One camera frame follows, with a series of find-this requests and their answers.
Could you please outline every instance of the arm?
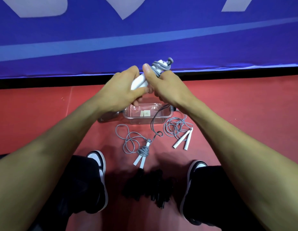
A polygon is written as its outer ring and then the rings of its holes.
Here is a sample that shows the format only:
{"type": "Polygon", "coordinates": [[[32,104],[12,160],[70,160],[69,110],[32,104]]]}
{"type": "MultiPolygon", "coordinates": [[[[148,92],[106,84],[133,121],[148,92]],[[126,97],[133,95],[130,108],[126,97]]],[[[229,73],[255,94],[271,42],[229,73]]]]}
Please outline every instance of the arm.
{"type": "Polygon", "coordinates": [[[260,222],[272,231],[298,230],[298,165],[218,116],[171,71],[158,79],[143,69],[155,94],[195,121],[260,222]]]}
{"type": "Polygon", "coordinates": [[[28,145],[0,160],[0,230],[29,228],[83,137],[99,116],[120,111],[148,88],[131,91],[136,66],[117,73],[83,105],[28,145]]]}

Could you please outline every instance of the shoe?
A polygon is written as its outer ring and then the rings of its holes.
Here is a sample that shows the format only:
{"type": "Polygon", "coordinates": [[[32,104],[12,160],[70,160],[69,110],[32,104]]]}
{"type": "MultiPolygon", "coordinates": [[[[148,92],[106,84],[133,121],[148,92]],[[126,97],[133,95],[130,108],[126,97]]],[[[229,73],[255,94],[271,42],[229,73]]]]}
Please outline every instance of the shoe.
{"type": "Polygon", "coordinates": [[[99,165],[99,172],[100,172],[100,178],[101,178],[101,182],[104,186],[104,195],[105,196],[101,196],[100,199],[101,201],[99,201],[99,203],[102,203],[102,208],[99,210],[102,211],[108,204],[108,194],[107,194],[107,190],[105,187],[105,171],[106,171],[106,161],[105,161],[105,157],[104,155],[100,152],[100,151],[91,151],[88,155],[88,158],[92,158],[94,159],[98,165],[99,165]]]}
{"type": "Polygon", "coordinates": [[[186,192],[185,192],[185,195],[182,199],[182,202],[180,204],[180,214],[181,216],[187,220],[188,222],[190,222],[191,224],[193,225],[201,225],[201,222],[199,221],[195,221],[194,219],[190,219],[190,218],[187,218],[185,215],[184,215],[184,212],[183,212],[183,206],[184,206],[184,202],[185,202],[185,197],[189,191],[189,188],[190,188],[190,183],[191,183],[191,179],[193,177],[193,173],[195,172],[195,170],[197,168],[200,168],[200,167],[206,167],[208,166],[205,162],[201,161],[201,160],[195,160],[189,167],[189,170],[187,172],[187,187],[186,187],[186,192]]]}

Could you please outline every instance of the transparent plastic box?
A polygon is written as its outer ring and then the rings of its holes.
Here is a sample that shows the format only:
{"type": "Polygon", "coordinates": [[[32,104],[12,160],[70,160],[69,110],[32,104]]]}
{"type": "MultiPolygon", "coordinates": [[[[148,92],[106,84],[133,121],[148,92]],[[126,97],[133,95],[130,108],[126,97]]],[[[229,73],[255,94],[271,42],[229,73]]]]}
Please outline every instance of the transparent plastic box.
{"type": "MultiPolygon", "coordinates": [[[[165,103],[161,102],[156,98],[143,98],[143,101],[139,103],[139,106],[130,105],[123,110],[123,116],[132,125],[138,124],[150,124],[154,115],[162,108],[165,103]],[[141,111],[150,110],[150,116],[141,117],[141,111]]],[[[161,124],[164,123],[173,114],[171,107],[164,109],[158,113],[155,117],[154,123],[161,124]]]]}

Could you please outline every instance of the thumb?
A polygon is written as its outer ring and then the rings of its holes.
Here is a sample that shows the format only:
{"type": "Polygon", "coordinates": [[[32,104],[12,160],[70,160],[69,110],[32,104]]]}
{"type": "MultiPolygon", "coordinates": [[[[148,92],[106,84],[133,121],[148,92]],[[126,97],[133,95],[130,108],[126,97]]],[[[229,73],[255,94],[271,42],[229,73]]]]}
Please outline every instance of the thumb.
{"type": "Polygon", "coordinates": [[[156,77],[155,73],[153,72],[153,70],[148,64],[143,65],[143,71],[144,71],[146,80],[155,88],[159,82],[159,78],[156,77]]]}
{"type": "Polygon", "coordinates": [[[139,88],[132,91],[133,99],[136,100],[138,97],[141,97],[142,95],[144,95],[148,92],[149,92],[148,87],[139,87],[139,88]]]}

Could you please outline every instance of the person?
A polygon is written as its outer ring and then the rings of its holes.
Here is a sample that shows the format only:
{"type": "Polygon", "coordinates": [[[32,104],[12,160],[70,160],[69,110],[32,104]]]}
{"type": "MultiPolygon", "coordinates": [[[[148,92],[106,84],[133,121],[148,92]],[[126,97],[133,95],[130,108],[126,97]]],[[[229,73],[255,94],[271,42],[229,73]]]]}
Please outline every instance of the person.
{"type": "Polygon", "coordinates": [[[130,89],[139,75],[136,66],[116,73],[54,127],[0,156],[0,231],[64,230],[73,212],[104,209],[103,154],[72,155],[102,114],[137,106],[138,98],[153,89],[197,124],[221,163],[191,164],[180,205],[185,219],[223,231],[298,230],[298,165],[222,119],[171,71],[159,78],[148,64],[143,71],[150,87],[130,89]]]}

